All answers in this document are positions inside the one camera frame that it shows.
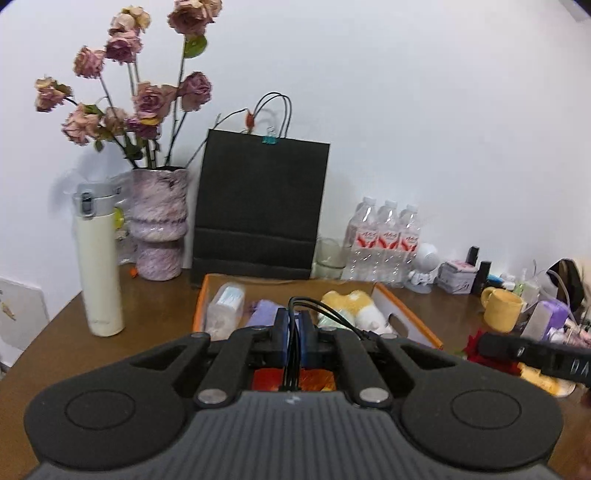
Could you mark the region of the red artificial rose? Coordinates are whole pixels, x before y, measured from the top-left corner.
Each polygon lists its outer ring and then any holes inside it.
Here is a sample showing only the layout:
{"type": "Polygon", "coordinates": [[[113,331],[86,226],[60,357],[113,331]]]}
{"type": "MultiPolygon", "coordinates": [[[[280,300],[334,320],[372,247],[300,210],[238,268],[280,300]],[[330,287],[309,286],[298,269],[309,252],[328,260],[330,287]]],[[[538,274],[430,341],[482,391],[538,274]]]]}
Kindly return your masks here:
{"type": "Polygon", "coordinates": [[[522,369],[520,364],[500,354],[483,354],[481,351],[481,340],[486,332],[479,329],[474,335],[468,337],[466,346],[462,349],[464,358],[467,361],[492,368],[511,376],[520,377],[522,369]]]}

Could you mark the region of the white bowl with food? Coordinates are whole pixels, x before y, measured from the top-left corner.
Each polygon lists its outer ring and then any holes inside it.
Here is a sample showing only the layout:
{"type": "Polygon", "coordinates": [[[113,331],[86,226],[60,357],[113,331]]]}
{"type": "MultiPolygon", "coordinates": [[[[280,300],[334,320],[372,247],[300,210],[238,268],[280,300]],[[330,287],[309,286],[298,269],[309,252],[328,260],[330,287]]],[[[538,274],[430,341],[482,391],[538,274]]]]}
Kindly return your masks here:
{"type": "Polygon", "coordinates": [[[540,370],[519,363],[521,371],[520,378],[539,387],[556,398],[566,398],[576,389],[576,384],[568,380],[550,377],[541,373],[540,370]]]}

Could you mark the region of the white plastic jar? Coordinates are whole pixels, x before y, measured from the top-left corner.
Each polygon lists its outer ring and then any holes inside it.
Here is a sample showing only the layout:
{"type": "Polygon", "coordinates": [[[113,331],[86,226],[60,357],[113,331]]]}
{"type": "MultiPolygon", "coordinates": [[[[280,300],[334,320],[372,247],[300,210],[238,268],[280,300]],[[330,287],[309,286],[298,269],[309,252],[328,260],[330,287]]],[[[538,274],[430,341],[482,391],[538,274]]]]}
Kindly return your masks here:
{"type": "Polygon", "coordinates": [[[207,306],[204,331],[212,341],[228,339],[238,328],[245,306],[245,288],[238,283],[228,282],[216,292],[207,306]]]}

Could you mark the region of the red cardboard box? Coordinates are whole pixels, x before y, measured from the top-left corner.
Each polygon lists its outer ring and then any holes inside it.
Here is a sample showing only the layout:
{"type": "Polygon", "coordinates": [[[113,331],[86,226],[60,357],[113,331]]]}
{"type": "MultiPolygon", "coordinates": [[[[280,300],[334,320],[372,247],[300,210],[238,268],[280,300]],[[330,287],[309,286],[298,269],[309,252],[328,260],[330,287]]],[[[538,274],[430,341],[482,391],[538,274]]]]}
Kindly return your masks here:
{"type": "MultiPolygon", "coordinates": [[[[404,303],[401,303],[393,293],[382,285],[372,285],[360,289],[353,282],[339,283],[320,280],[280,281],[278,283],[252,282],[221,274],[208,274],[202,282],[191,335],[190,350],[194,354],[195,363],[200,368],[204,363],[207,347],[209,343],[213,342],[211,336],[204,331],[207,306],[213,300],[218,289],[228,282],[238,283],[245,288],[242,320],[235,330],[245,328],[245,323],[249,319],[250,304],[261,299],[273,301],[287,310],[288,301],[295,296],[310,297],[322,301],[322,297],[329,291],[335,291],[341,295],[348,295],[356,290],[366,292],[394,330],[393,333],[382,335],[367,331],[378,336],[375,344],[368,348],[368,352],[393,395],[393,404],[394,401],[402,400],[411,393],[419,392],[427,383],[428,374],[441,371],[452,364],[444,354],[443,344],[437,336],[404,303]]],[[[356,405],[349,401],[344,393],[335,390],[332,374],[329,372],[322,376],[320,386],[314,387],[311,392],[281,391],[281,377],[283,377],[283,373],[272,369],[256,371],[252,380],[252,389],[243,391],[238,399],[230,405],[244,404],[250,400],[270,399],[276,400],[285,407],[303,406],[305,403],[318,399],[336,399],[344,401],[346,405],[356,405]]],[[[214,413],[225,407],[198,409],[214,413]]]]}

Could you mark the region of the green glass cup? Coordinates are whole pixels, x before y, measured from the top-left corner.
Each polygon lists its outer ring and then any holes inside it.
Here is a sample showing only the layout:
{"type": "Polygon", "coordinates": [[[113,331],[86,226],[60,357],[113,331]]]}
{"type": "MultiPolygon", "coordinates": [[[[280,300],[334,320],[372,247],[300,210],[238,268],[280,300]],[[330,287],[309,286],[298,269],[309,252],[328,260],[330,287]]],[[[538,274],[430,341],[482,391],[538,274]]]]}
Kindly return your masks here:
{"type": "Polygon", "coordinates": [[[318,279],[339,280],[346,267],[346,254],[339,241],[318,237],[315,244],[312,276],[318,279]]]}

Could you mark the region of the yellow mug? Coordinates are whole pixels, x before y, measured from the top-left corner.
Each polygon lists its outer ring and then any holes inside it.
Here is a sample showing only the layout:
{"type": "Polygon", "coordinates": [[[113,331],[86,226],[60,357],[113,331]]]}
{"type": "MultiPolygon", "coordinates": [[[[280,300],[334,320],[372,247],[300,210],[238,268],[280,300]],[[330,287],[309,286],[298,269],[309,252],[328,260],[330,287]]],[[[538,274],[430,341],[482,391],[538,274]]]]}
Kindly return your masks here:
{"type": "Polygon", "coordinates": [[[480,300],[484,308],[484,322],[501,333],[509,333],[514,329],[525,306],[519,296],[494,287],[485,288],[480,300]]]}

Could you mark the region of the left water bottle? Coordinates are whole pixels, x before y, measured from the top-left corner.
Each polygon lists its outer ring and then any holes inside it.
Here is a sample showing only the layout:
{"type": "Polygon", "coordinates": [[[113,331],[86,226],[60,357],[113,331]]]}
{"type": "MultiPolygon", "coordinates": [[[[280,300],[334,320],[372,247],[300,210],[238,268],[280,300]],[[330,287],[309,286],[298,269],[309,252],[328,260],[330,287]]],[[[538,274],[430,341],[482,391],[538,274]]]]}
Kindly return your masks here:
{"type": "Polygon", "coordinates": [[[346,228],[344,251],[346,266],[342,279],[366,281],[373,268],[378,238],[377,200],[364,197],[346,228]]]}

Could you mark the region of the water bottle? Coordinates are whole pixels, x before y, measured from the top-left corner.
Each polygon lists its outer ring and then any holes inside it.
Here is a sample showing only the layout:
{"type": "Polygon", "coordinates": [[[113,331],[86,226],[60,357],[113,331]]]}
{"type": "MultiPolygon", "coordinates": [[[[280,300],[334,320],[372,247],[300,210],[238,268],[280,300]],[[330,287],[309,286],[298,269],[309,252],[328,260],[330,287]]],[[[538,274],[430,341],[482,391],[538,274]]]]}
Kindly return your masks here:
{"type": "Polygon", "coordinates": [[[408,204],[399,217],[399,268],[396,284],[402,286],[411,269],[421,236],[422,222],[416,205],[408,204]]]}
{"type": "Polygon", "coordinates": [[[346,228],[344,251],[346,266],[342,279],[366,281],[373,268],[378,238],[377,200],[364,197],[346,228]]]}
{"type": "Polygon", "coordinates": [[[378,212],[376,278],[389,283],[396,271],[396,254],[400,238],[398,203],[386,200],[378,212]]]}

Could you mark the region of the middle water bottle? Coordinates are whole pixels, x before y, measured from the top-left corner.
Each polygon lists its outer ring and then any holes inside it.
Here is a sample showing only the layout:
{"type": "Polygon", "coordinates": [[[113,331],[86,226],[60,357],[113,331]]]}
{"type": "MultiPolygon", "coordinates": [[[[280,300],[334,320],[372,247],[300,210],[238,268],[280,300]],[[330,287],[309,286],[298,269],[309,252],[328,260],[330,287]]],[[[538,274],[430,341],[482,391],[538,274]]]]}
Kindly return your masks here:
{"type": "Polygon", "coordinates": [[[398,203],[386,200],[378,212],[376,278],[389,283],[396,271],[396,254],[400,238],[398,203]]]}

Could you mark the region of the right water bottle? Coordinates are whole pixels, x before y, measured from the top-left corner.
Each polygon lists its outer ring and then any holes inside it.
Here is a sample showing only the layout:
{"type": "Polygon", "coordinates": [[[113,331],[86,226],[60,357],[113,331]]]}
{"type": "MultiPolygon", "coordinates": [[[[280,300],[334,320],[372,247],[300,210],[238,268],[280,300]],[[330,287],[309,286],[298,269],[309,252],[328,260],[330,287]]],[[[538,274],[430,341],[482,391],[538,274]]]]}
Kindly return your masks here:
{"type": "Polygon", "coordinates": [[[421,236],[422,222],[416,205],[408,204],[399,217],[399,268],[396,284],[402,286],[411,269],[421,236]]]}

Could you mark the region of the white astronaut figurine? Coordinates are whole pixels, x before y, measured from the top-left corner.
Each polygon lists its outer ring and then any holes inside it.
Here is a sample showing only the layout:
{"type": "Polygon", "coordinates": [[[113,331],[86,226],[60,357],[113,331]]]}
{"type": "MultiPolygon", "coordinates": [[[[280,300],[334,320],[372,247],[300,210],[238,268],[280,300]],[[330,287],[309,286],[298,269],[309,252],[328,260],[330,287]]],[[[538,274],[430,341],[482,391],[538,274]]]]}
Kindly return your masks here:
{"type": "Polygon", "coordinates": [[[415,251],[405,286],[418,294],[431,293],[440,264],[438,249],[433,244],[421,243],[415,251]]]}

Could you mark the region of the small grey tin box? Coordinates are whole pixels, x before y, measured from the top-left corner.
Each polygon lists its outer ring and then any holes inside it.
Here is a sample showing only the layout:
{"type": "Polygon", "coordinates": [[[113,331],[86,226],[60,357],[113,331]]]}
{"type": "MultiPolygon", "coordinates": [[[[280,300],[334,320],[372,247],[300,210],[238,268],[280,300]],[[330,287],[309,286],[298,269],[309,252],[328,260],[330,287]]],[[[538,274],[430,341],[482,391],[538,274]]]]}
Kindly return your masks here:
{"type": "Polygon", "coordinates": [[[461,261],[446,261],[438,270],[437,285],[449,294],[466,295],[472,290],[477,268],[461,261]]]}

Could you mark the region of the black lipstick tube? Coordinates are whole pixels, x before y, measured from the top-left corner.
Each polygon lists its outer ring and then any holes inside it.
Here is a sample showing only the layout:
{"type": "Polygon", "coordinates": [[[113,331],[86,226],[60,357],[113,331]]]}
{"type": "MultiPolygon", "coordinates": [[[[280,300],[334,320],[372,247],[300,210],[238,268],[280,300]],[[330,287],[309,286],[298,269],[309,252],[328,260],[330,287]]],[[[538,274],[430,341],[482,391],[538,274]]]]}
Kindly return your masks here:
{"type": "Polygon", "coordinates": [[[478,262],[479,251],[479,247],[471,246],[466,257],[466,263],[471,266],[476,266],[478,262]]]}

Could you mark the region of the pink marbled ceramic vase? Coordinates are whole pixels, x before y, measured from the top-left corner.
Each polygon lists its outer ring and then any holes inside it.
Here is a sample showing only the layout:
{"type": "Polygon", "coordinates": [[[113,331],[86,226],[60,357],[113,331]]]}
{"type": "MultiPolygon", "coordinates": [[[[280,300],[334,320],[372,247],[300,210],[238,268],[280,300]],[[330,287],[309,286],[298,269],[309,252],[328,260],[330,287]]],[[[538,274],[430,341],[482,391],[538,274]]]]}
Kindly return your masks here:
{"type": "Polygon", "coordinates": [[[137,244],[136,269],[149,281],[180,275],[188,231],[188,173],[181,167],[137,169],[131,174],[129,230],[137,244]]]}

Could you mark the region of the white bird booklet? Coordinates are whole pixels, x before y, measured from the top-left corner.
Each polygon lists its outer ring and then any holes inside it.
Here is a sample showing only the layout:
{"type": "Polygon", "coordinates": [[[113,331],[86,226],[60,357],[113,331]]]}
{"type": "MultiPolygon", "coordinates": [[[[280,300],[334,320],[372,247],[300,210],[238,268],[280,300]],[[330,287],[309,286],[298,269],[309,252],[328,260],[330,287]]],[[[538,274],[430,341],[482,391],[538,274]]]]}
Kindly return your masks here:
{"type": "Polygon", "coordinates": [[[1,279],[1,364],[11,368],[49,323],[43,292],[1,279]]]}

